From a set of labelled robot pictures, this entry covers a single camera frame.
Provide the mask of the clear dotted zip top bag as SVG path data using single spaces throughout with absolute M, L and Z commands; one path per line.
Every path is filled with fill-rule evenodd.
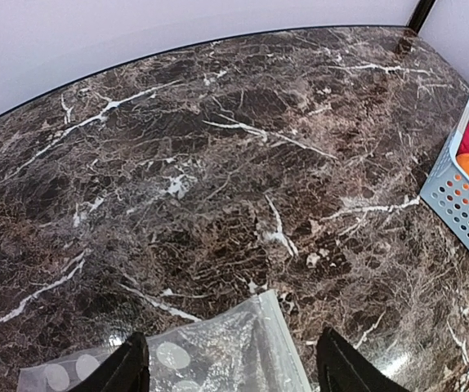
M 309 391 L 274 291 L 149 336 L 153 391 Z

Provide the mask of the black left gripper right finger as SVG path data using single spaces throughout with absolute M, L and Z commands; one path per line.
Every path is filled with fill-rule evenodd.
M 323 392 L 408 392 L 378 371 L 332 327 L 316 344 L 316 365 Z

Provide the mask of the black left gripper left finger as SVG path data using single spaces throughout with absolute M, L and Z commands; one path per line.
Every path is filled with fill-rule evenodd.
M 145 335 L 133 332 L 88 378 L 69 392 L 149 392 L 149 364 Z

